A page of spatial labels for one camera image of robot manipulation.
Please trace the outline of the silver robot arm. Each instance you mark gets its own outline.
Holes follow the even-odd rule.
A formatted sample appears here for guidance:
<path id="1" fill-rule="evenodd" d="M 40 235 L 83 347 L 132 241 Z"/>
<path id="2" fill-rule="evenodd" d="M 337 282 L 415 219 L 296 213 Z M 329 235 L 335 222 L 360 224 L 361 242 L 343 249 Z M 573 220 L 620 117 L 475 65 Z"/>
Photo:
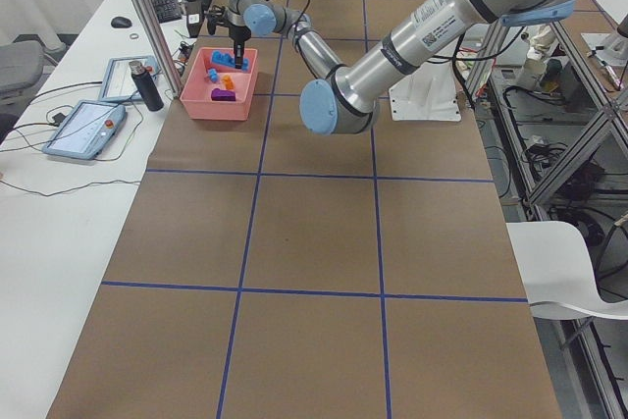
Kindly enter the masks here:
<path id="1" fill-rule="evenodd" d="M 303 124 L 318 134 L 354 134 L 375 123 L 378 98 L 414 74 L 471 26 L 525 26 L 570 16 L 575 0 L 427 0 L 349 67 L 309 17 L 269 0 L 229 0 L 231 14 L 255 35 L 288 38 L 314 79 L 301 91 Z"/>

